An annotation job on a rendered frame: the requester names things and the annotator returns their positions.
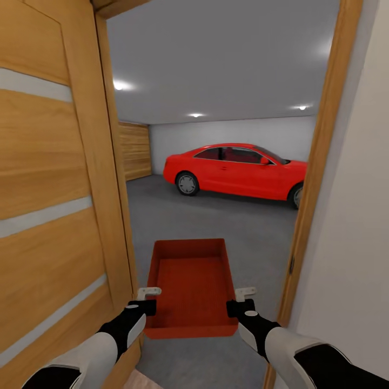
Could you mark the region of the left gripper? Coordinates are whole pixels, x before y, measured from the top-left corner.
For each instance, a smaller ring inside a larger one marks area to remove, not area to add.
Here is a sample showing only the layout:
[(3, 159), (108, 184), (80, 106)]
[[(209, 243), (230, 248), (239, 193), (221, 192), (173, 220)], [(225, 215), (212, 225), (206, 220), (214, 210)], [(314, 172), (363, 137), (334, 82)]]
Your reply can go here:
[(142, 304), (146, 309), (146, 316), (154, 316), (156, 315), (156, 300), (146, 300), (146, 301), (130, 301), (128, 302), (128, 305), (132, 304)]

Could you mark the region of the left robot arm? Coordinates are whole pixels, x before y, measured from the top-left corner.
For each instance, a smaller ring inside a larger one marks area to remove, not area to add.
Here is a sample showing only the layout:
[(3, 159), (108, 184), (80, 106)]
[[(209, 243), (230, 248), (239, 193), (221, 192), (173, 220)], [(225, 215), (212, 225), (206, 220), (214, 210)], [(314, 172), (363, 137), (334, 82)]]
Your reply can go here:
[(22, 389), (100, 389), (122, 353), (143, 332), (146, 316), (156, 315), (158, 287), (141, 287), (137, 300), (85, 342), (41, 367)]

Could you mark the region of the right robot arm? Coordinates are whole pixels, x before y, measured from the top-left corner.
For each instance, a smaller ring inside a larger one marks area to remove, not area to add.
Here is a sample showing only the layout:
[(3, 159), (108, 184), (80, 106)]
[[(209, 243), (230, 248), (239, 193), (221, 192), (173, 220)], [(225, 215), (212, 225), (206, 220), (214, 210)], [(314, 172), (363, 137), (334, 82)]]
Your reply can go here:
[(301, 335), (255, 311), (255, 287), (235, 290), (226, 302), (227, 315), (237, 317), (241, 338), (265, 359), (290, 389), (389, 389), (389, 381), (354, 366), (328, 342)]

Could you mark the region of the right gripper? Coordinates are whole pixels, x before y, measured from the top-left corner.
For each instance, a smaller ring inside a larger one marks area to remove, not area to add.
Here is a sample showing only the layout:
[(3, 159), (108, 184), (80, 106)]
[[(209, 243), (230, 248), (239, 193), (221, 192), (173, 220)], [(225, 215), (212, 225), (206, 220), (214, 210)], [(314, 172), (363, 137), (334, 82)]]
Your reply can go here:
[(245, 299), (244, 302), (238, 303), (236, 300), (226, 302), (227, 307), (227, 315), (232, 317), (238, 317), (238, 311), (241, 307), (252, 307), (255, 310), (254, 300), (253, 299)]

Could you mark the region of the storage box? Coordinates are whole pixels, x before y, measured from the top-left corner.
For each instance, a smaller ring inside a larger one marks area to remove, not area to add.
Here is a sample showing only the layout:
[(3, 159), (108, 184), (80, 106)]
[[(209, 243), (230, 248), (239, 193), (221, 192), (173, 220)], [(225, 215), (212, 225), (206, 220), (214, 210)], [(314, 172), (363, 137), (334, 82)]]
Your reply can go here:
[(223, 239), (155, 241), (147, 287), (158, 287), (156, 315), (146, 316), (150, 339), (233, 336), (237, 317), (226, 302), (236, 300)]

